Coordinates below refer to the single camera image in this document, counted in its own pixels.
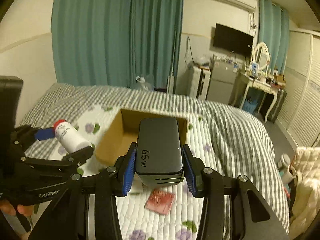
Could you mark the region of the person left hand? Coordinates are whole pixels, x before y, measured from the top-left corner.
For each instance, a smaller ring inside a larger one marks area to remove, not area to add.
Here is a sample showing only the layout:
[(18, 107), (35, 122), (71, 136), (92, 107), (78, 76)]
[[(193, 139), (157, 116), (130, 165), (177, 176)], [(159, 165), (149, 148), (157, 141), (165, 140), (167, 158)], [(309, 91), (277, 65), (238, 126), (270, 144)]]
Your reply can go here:
[(25, 217), (29, 217), (33, 214), (34, 206), (23, 206), (18, 205), (16, 208), (6, 199), (0, 201), (0, 209), (4, 213), (7, 213), (8, 215), (15, 216), (16, 213), (20, 213), (24, 215)]

